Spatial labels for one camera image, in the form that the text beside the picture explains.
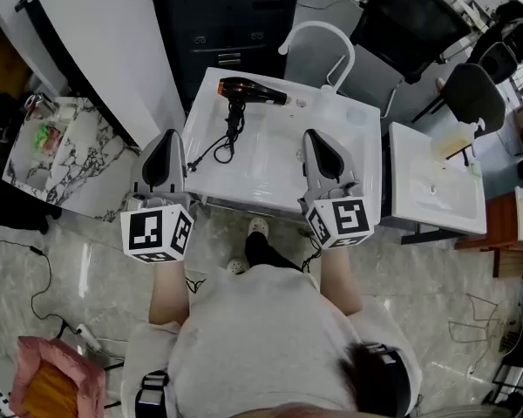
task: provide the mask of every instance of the black pants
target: black pants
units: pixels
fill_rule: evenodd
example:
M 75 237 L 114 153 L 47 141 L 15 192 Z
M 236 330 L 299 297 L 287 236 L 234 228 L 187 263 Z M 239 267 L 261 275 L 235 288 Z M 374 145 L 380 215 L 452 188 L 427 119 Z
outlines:
M 251 233 L 246 239 L 244 250 L 250 267 L 256 265 L 271 265 L 278 268 L 294 268 L 302 271 L 292 261 L 285 259 L 268 243 L 268 239 L 262 233 Z

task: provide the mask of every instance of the green object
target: green object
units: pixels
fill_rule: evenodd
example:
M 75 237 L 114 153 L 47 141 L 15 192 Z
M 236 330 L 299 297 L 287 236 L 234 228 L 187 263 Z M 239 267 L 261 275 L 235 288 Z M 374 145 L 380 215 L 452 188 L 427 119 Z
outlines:
M 43 146 L 49 139 L 49 127 L 48 125 L 41 124 L 35 134 L 35 151 L 41 152 Z

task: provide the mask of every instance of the white cube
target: white cube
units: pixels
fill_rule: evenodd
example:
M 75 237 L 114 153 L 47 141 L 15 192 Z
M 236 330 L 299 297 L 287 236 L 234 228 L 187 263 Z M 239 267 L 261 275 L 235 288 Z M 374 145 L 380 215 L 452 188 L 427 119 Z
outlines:
M 124 254 L 144 263 L 182 261 L 194 220 L 182 205 L 120 214 Z
M 368 197 L 318 199 L 306 215 L 322 249 L 358 245 L 374 233 Z

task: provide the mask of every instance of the white sink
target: white sink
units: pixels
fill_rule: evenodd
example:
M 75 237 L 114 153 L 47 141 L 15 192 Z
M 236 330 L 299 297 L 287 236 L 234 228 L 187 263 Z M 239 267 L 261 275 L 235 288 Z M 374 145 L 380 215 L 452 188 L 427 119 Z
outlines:
M 394 217 L 469 233 L 486 233 L 486 204 L 479 163 L 474 173 L 456 157 L 432 157 L 431 138 L 390 125 Z
M 371 218 L 379 223 L 382 158 L 379 110 L 353 99 L 325 93 L 307 85 L 238 71 L 208 68 L 182 134 L 186 161 L 198 158 L 225 134 L 227 100 L 217 94 L 221 78 L 231 76 L 287 93 L 284 105 L 247 104 L 244 132 L 235 143 L 234 159 L 226 165 L 210 152 L 189 172 L 186 190 L 238 203 L 286 212 L 301 211 L 298 199 L 306 192 L 302 175 L 302 136 L 314 128 L 335 138 L 352 153 L 363 194 L 371 196 Z

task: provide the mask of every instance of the white t-shirt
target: white t-shirt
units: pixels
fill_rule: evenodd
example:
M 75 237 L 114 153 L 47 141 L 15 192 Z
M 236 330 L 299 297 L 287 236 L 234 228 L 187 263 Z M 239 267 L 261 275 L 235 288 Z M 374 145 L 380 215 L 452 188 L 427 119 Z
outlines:
M 254 266 L 235 276 L 216 268 L 200 287 L 180 327 L 137 326 L 122 383 L 124 415 L 133 418 L 143 377 L 166 370 L 167 416 L 228 418 L 304 402 L 354 410 L 337 363 L 353 342 L 400 350 L 411 383 L 411 408 L 422 375 L 411 346 L 377 302 L 344 316 L 290 268 Z

